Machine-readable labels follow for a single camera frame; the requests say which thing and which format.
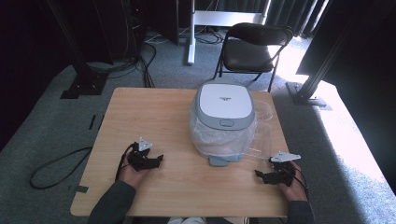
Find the person's right hand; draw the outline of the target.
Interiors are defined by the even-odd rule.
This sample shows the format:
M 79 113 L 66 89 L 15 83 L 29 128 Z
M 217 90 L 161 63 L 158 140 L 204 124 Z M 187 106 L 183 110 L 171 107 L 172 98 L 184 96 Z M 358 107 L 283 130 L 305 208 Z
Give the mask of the person's right hand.
M 278 184 L 278 188 L 283 192 L 286 199 L 291 201 L 308 201 L 307 188 L 304 182 L 304 178 L 301 173 L 301 167 L 295 162 L 291 161 L 290 164 L 295 169 L 295 176 L 291 185 L 288 187 L 283 183 Z

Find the desk with white frame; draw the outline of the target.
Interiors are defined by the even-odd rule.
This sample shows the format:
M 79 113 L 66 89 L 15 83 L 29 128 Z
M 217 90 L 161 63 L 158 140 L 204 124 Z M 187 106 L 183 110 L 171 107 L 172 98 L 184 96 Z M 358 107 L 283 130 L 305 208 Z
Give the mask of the desk with white frame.
M 240 22 L 265 24 L 271 0 L 265 0 L 262 12 L 231 12 L 196 10 L 195 0 L 191 0 L 190 44 L 187 64 L 195 62 L 195 26 L 225 26 L 231 27 Z

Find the black metal stand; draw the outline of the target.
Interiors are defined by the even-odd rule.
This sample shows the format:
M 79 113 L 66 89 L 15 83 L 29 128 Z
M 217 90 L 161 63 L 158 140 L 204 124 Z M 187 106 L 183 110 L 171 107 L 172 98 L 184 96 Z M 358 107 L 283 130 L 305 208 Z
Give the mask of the black metal stand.
M 297 69 L 298 74 L 307 75 L 307 80 L 304 83 L 287 83 L 290 97 L 296 105 L 326 105 L 314 93 L 320 81 L 340 58 L 369 2 L 370 0 L 329 0 L 315 36 Z
M 44 2 L 52 18 L 51 26 L 76 72 L 72 84 L 68 90 L 63 91 L 61 98 L 77 99 L 81 95 L 101 95 L 108 74 L 95 73 L 87 65 L 59 2 L 57 0 L 44 0 Z

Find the person's white shoe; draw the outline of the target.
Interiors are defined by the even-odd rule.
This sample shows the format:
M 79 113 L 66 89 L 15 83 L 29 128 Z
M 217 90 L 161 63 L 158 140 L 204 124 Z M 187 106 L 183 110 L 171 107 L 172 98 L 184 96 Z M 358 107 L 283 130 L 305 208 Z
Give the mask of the person's white shoe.
M 206 224 L 202 217 L 171 217 L 166 224 Z

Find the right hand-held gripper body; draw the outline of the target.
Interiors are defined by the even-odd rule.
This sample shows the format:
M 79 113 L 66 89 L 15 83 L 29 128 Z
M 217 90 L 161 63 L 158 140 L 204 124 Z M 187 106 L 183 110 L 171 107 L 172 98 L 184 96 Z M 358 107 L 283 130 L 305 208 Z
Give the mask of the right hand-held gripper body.
M 274 156 L 269 159 L 273 164 L 274 172 L 271 173 L 270 183 L 282 183 L 289 187 L 295 177 L 295 168 L 291 164 L 292 161 L 301 158 L 298 154 L 291 154 L 289 152 L 278 151 Z

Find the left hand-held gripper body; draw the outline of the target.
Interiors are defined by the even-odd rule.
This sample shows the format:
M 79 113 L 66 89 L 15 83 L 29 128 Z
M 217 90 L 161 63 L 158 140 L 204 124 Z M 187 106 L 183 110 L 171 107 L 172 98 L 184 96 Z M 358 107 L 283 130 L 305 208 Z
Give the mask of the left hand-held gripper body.
M 144 170 L 145 164 L 156 162 L 148 157 L 152 144 L 143 137 L 127 147 L 127 161 L 138 172 Z

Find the clear plastic clamshell container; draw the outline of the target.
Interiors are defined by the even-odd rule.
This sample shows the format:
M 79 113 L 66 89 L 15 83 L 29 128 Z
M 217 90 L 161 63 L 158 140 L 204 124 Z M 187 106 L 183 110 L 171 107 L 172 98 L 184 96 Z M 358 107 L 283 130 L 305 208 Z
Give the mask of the clear plastic clamshell container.
M 268 160 L 272 149 L 272 125 L 270 120 L 273 117 L 272 107 L 263 100 L 255 100 L 255 112 L 257 127 L 254 139 L 247 154 L 252 159 Z

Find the person's left hand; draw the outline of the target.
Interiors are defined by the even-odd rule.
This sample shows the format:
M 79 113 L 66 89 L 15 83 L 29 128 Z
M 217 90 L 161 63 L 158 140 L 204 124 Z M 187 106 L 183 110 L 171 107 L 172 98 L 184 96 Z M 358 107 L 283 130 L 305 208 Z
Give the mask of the person's left hand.
M 122 165 L 118 180 L 137 189 L 149 174 L 149 170 L 136 171 L 131 165 Z

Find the translucent white plastic bag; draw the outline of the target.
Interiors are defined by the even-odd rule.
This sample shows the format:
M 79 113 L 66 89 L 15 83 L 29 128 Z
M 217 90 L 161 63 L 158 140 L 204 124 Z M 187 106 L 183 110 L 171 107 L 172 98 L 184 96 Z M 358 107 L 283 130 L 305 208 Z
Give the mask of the translucent white plastic bag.
M 205 157 L 221 157 L 238 161 L 248 152 L 256 127 L 257 121 L 253 119 L 246 129 L 216 130 L 203 124 L 193 108 L 190 110 L 191 141 Z

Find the black folding chair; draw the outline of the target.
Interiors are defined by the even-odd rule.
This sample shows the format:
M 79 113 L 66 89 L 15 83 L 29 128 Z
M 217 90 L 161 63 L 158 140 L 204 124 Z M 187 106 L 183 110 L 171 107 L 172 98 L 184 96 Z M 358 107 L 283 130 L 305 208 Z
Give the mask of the black folding chair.
M 226 33 L 214 78 L 224 73 L 256 74 L 272 73 L 268 91 L 271 91 L 281 51 L 293 38 L 289 26 L 263 25 L 242 22 Z

